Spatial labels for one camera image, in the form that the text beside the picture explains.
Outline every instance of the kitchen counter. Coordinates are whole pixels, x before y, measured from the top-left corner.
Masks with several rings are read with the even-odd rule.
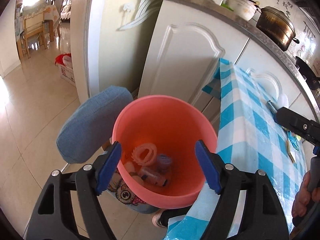
[[[255,26],[249,24],[247,21],[236,15],[234,12],[215,4],[212,0],[170,0],[172,2],[187,5],[197,10],[203,11],[215,18],[231,25],[243,34],[247,35],[250,39],[259,44],[265,51],[267,51],[281,67],[291,76],[292,80],[299,87],[301,93],[308,99],[317,121],[320,122],[320,110],[316,99],[304,81],[300,72],[296,69],[293,62],[288,56],[262,31]]]

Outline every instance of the human hand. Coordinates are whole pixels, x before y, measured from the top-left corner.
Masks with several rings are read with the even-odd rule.
[[[296,194],[292,205],[292,217],[303,217],[307,212],[307,205],[312,199],[314,202],[320,201],[320,187],[315,188],[312,193],[308,192],[307,187],[310,182],[310,172],[308,171],[303,176],[299,192]]]

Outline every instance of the pot lid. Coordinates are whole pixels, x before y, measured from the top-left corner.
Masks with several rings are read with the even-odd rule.
[[[276,14],[277,16],[279,16],[281,19],[283,19],[289,26],[290,28],[293,30],[293,33],[294,33],[294,37],[296,36],[296,32],[294,30],[294,26],[292,24],[292,22],[289,20],[289,18],[284,14],[283,11],[280,11],[280,10],[277,10],[276,8],[273,8],[271,6],[266,6],[264,8],[261,9],[261,11],[269,11],[269,12],[272,12],[274,14]]]

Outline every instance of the black pants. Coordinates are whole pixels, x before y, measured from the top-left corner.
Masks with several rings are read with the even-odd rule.
[[[186,215],[191,207],[192,206],[178,209],[168,209],[163,211],[160,217],[161,225],[168,227],[168,221],[170,218]]]

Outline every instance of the denim cushion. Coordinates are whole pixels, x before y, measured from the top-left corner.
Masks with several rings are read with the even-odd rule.
[[[65,122],[57,147],[67,163],[84,163],[112,136],[122,109],[133,101],[123,87],[110,86],[89,98]]]

